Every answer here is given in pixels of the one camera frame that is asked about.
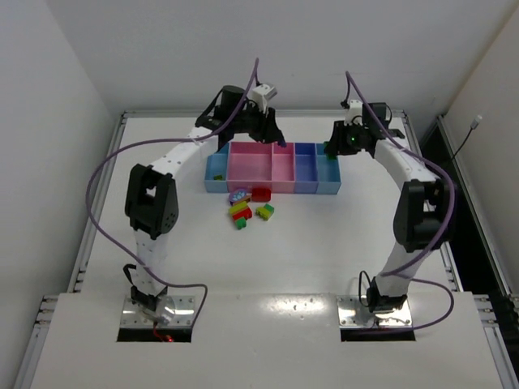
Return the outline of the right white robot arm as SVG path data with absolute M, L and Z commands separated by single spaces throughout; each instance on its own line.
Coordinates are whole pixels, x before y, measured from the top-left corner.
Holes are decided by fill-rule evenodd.
M 334 122 L 325 154 L 367 152 L 401 192 L 392 223 L 394 247 L 383 270 L 370 280 L 363 299 L 370 312 L 389 312 L 403 306 L 424 260 L 451 237 L 457 187 L 429 170 L 409 149 L 405 135 L 390 128 L 392 115 L 385 103 L 344 100 L 341 107 L 345 117 Z

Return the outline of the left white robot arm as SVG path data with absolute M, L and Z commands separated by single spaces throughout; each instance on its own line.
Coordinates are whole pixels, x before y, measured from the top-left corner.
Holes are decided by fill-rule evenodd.
M 269 101 L 275 86 L 257 84 L 251 92 L 225 85 L 197 117 L 185 143 L 180 143 L 150 165 L 137 164 L 130 172 L 125 213 L 135 233 L 136 278 L 131 299 L 154 312 L 167 292 L 157 281 L 167 256 L 169 232 L 178 216 L 177 185 L 199 163 L 221 150 L 236 134 L 258 143 L 285 145 Z

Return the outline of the red round lego piece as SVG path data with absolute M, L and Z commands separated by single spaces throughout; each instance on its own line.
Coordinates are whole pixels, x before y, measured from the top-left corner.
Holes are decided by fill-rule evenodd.
M 251 200 L 253 202 L 269 202 L 272 198 L 272 191 L 268 187 L 253 187 L 251 190 Z

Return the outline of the yellow lego brick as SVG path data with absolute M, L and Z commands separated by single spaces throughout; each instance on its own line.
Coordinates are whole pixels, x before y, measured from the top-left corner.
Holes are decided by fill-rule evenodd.
M 265 221 L 269 220 L 272 217 L 272 212 L 269 211 L 266 207 L 256 208 L 255 214 Z

